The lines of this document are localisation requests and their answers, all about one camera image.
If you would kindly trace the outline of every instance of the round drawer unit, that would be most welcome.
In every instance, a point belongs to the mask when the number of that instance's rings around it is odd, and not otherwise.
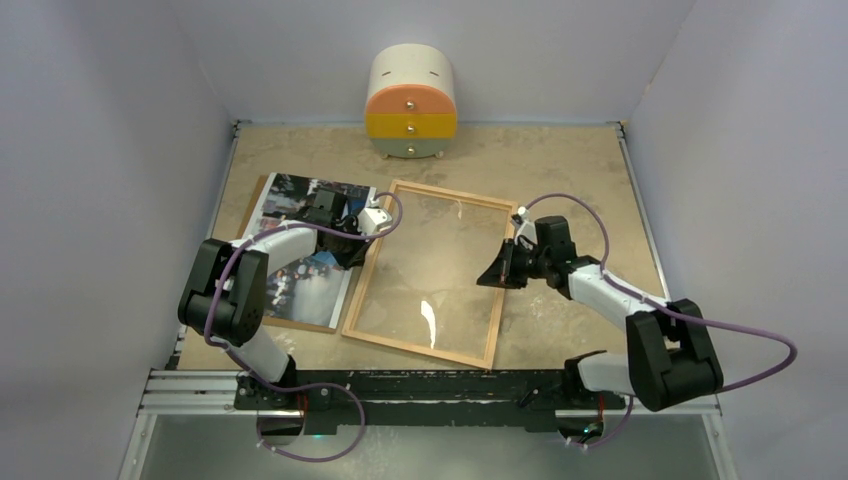
[[[441,157],[456,134],[453,72],[440,51],[402,44],[371,66],[365,130],[375,147],[401,158]]]

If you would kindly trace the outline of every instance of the orange drawer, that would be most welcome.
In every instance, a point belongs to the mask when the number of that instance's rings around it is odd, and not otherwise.
[[[365,113],[456,113],[444,92],[427,85],[392,85],[375,93]]]

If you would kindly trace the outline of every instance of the glass pane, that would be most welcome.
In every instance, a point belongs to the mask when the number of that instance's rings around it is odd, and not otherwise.
[[[496,290],[475,282],[498,253],[509,213],[398,196],[403,221],[383,240],[355,330],[483,358]]]

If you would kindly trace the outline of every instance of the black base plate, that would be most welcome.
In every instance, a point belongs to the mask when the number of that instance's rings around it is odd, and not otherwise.
[[[336,383],[356,394],[369,425],[509,426],[528,432],[556,432],[556,410],[595,415],[621,410],[611,393],[568,391],[562,370],[298,370],[297,384]],[[237,410],[297,409],[296,394],[280,394],[248,376],[238,380]],[[339,425],[358,425],[356,405],[344,392],[314,388],[308,395],[307,435],[335,434]]]

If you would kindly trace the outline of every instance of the yellow drawer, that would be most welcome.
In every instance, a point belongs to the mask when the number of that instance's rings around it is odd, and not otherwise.
[[[371,138],[451,138],[456,114],[368,113],[365,130]]]

